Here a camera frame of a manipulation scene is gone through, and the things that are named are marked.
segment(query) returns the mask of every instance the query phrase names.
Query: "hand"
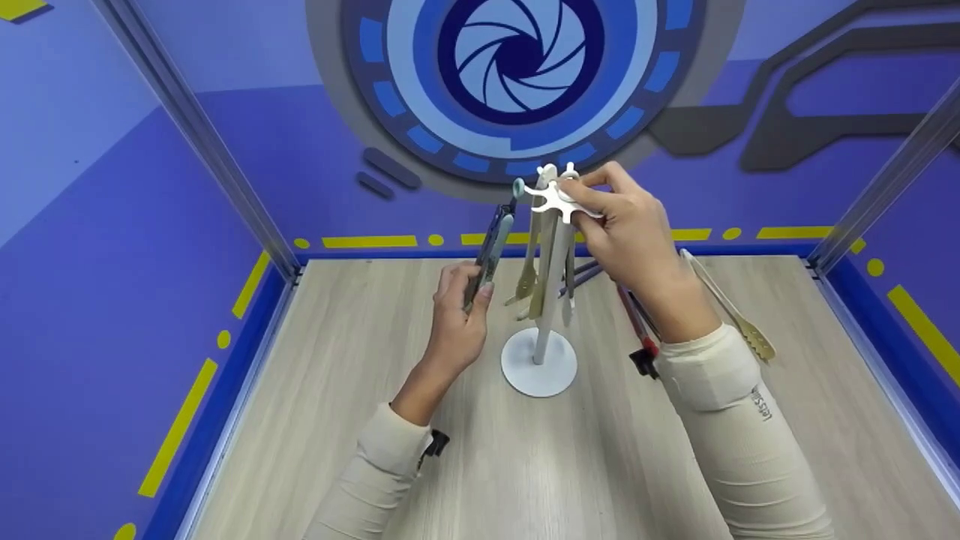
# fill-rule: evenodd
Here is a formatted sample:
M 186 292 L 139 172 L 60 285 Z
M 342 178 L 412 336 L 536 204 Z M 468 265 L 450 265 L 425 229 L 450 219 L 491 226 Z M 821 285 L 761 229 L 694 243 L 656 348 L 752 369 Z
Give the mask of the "hand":
M 612 193 L 592 189 L 602 184 Z M 719 326 L 703 287 L 677 255 L 663 204 L 619 163 L 610 161 L 560 188 L 584 208 L 604 215 L 594 219 L 574 212 L 573 223 L 607 274 L 650 311 L 664 340 L 688 341 Z
M 473 298 L 470 314 L 464 312 L 464 295 L 470 278 L 480 273 L 472 262 L 444 267 L 433 295 L 433 327 L 420 363 L 391 402 L 394 412 L 418 426 L 426 426 L 446 390 L 480 356 L 487 339 L 487 309 L 493 283 Z
M 479 273 L 480 267 L 472 262 L 446 266 L 433 295 L 433 327 L 423 360 L 455 375 L 460 375 L 480 356 L 487 339 L 487 309 L 493 296 L 493 283 L 481 287 L 473 299 L 470 314 L 464 312 L 467 283 Z

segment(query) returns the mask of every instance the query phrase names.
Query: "wrist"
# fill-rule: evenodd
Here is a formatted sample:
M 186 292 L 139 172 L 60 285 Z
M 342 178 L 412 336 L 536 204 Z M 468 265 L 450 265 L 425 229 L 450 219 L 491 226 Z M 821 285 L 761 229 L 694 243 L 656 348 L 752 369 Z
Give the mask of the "wrist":
M 407 422 L 427 426 L 457 375 L 441 362 L 424 356 L 407 376 L 390 407 Z
M 720 317 L 703 284 L 688 267 L 635 294 L 650 313 L 664 343 L 685 343 L 720 327 Z

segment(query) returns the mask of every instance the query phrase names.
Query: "metal frame bar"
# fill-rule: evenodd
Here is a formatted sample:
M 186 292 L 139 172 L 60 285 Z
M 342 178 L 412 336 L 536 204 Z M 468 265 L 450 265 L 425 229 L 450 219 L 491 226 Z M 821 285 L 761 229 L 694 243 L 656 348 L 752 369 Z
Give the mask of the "metal frame bar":
M 227 145 L 204 113 L 143 13 L 131 0 L 92 0 L 126 49 L 147 84 L 193 147 L 207 170 L 240 213 L 253 235 L 287 282 L 293 282 L 300 263 L 273 219 L 233 159 Z
M 240 426 L 243 414 L 247 410 L 247 403 L 259 380 L 260 374 L 263 372 L 263 366 L 266 363 L 267 357 L 274 347 L 276 334 L 283 324 L 283 321 L 286 320 L 287 312 L 293 303 L 297 287 L 296 284 L 288 282 L 283 288 L 283 292 L 280 293 L 280 299 L 276 304 L 274 314 L 267 324 L 267 330 L 264 331 L 263 339 L 260 340 L 260 346 L 257 347 L 256 353 L 253 355 L 250 369 L 247 370 L 247 375 L 244 377 L 240 391 L 237 393 L 236 401 L 233 402 L 233 408 L 230 410 L 230 415 L 227 417 L 224 428 L 220 432 L 220 438 L 217 440 L 217 445 L 213 448 L 213 454 L 210 455 L 210 460 L 206 464 L 204 475 L 197 485 L 193 499 L 190 500 L 190 505 L 183 515 L 183 521 L 180 522 L 180 528 L 174 537 L 175 540 L 188 540 L 192 538 L 197 524 L 204 515 L 206 501 L 216 484 L 220 466 L 232 449 L 234 434 Z
M 829 272 L 958 135 L 960 78 L 860 192 L 833 231 L 813 249 L 810 263 L 825 274 Z
M 830 309 L 833 310 L 837 320 L 840 322 L 840 326 L 847 332 L 847 335 L 853 342 L 853 346 L 856 347 L 860 356 L 863 357 L 864 362 L 867 364 L 867 369 L 873 374 L 880 390 L 883 391 L 890 405 L 893 406 L 903 421 L 903 426 L 906 428 L 907 433 L 910 434 L 910 438 L 913 439 L 913 442 L 917 445 L 924 459 L 926 459 L 933 474 L 937 476 L 937 479 L 944 486 L 950 499 L 953 500 L 953 504 L 957 509 L 960 509 L 960 470 L 957 469 L 956 464 L 950 459 L 947 451 L 937 442 L 936 437 L 933 436 L 930 428 L 926 425 L 924 417 L 920 414 L 920 411 L 913 406 L 913 403 L 910 402 L 910 398 L 907 397 L 906 392 L 900 387 L 897 378 L 890 372 L 887 364 L 884 363 L 883 358 L 880 357 L 880 353 L 876 350 L 874 344 L 871 343 L 870 338 L 867 337 L 867 334 L 860 328 L 850 309 L 847 308 L 847 305 L 844 304 L 836 290 L 834 290 L 833 285 L 828 281 L 826 273 L 818 269 L 814 269 L 813 273 L 819 278 L 815 280 L 815 282 L 820 288 L 820 292 L 823 294 Z

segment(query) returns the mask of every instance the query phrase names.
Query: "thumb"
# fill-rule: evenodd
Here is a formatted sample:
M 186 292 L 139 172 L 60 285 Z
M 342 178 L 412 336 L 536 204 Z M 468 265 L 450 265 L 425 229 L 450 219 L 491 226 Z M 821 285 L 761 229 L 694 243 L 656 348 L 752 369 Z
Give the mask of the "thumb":
M 493 298 L 493 282 L 484 283 L 476 296 L 473 297 L 473 307 L 470 309 L 468 322 L 470 324 L 487 324 L 487 310 Z
M 560 189 L 585 209 L 600 212 L 604 215 L 610 214 L 617 202 L 616 195 L 606 191 L 598 191 L 576 180 L 564 180 L 560 183 Z

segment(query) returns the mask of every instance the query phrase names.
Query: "person's right hand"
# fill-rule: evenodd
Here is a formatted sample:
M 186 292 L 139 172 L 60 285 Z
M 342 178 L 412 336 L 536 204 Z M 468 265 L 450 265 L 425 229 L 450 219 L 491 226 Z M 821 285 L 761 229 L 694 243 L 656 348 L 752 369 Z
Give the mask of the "person's right hand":
M 603 184 L 612 192 L 593 189 Z M 573 222 L 600 266 L 650 311 L 664 340 L 688 341 L 719 326 L 699 280 L 677 255 L 663 204 L 619 163 L 609 161 L 560 188 L 584 208 L 604 215 L 594 219 L 573 212 Z

